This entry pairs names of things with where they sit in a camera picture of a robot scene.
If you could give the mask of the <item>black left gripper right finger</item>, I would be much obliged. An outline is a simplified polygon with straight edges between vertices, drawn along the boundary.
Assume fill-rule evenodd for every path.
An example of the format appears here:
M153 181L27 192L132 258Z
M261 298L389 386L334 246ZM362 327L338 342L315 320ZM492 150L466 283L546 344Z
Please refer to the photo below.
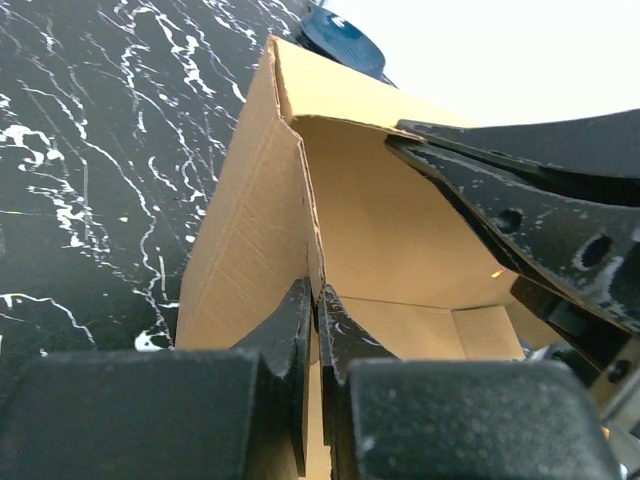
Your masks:
M361 359L396 359L347 312L333 286L324 288L316 309L324 445L330 450L332 479L359 477L349 364Z

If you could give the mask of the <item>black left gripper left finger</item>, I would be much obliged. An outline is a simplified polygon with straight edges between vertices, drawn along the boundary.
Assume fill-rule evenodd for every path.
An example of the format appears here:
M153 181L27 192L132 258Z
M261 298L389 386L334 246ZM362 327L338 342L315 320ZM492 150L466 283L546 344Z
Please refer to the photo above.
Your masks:
M310 280L294 280L278 307L232 348L259 356L249 436L251 478L306 475Z

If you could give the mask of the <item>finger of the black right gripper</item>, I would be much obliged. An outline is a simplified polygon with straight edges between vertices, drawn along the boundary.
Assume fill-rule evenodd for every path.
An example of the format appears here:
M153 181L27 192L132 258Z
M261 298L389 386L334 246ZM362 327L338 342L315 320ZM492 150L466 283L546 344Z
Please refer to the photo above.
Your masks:
M462 128L402 119L429 145L478 160L563 196L639 203L639 111L537 124Z

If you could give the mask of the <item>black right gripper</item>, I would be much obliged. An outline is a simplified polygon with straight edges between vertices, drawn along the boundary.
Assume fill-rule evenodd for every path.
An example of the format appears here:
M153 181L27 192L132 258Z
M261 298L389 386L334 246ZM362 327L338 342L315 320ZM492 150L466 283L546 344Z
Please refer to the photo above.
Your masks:
M638 208L563 196L413 139L390 135L385 144L524 261L525 276L545 279L605 319L523 277L511 287L518 304L559 337L528 358L567 365L590 390L607 428L637 435L639 337L615 326L639 330Z

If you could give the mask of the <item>brown cardboard box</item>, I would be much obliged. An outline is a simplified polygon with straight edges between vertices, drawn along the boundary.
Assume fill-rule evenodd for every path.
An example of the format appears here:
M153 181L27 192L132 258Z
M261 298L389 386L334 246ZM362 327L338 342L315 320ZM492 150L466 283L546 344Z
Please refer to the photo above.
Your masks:
M267 41L180 291L176 346L195 472L251 478L259 356L232 346L310 280L306 475L323 441L326 286L397 358L349 364L357 479L575 479L616 464L572 374L525 359L516 273L483 229L386 146L403 116L449 116L279 38Z

